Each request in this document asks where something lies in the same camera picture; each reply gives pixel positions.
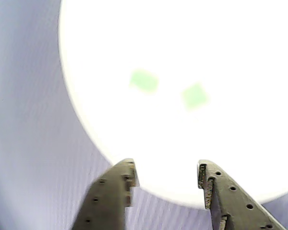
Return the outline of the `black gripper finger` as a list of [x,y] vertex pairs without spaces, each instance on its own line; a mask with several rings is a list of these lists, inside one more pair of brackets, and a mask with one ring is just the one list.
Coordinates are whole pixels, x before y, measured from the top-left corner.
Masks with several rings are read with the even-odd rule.
[[214,230],[285,229],[214,162],[199,160],[197,175],[198,187],[204,191],[204,207],[210,210]]
[[73,230],[124,230],[125,208],[132,204],[132,188],[139,186],[135,162],[123,159],[88,188]]

